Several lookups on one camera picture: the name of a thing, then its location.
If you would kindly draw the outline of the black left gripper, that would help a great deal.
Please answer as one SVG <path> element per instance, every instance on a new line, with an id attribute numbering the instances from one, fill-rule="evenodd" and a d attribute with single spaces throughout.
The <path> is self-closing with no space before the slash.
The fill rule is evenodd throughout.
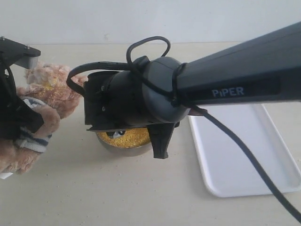
<path id="1" fill-rule="evenodd" d="M 20 138 L 22 128 L 35 133 L 43 124 L 41 114 L 16 95 L 10 66 L 0 60 L 0 137 L 15 141 Z"/>

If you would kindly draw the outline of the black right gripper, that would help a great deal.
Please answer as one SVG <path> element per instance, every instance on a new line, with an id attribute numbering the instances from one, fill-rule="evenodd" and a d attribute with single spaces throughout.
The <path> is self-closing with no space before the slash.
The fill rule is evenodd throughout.
<path id="1" fill-rule="evenodd" d="M 168 158 L 167 148 L 181 107 L 155 92 L 130 71 L 92 73 L 84 85 L 85 124 L 90 131 L 147 127 L 155 159 Z"/>

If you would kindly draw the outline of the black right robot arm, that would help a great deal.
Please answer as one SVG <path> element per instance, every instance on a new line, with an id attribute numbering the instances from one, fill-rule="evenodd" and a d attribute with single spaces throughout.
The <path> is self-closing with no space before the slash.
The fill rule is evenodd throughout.
<path id="1" fill-rule="evenodd" d="M 189 63 L 163 54 L 102 62 L 84 86 L 90 131 L 148 130 L 153 156 L 168 157 L 174 128 L 197 105 L 299 101 L 301 25 L 295 23 Z"/>

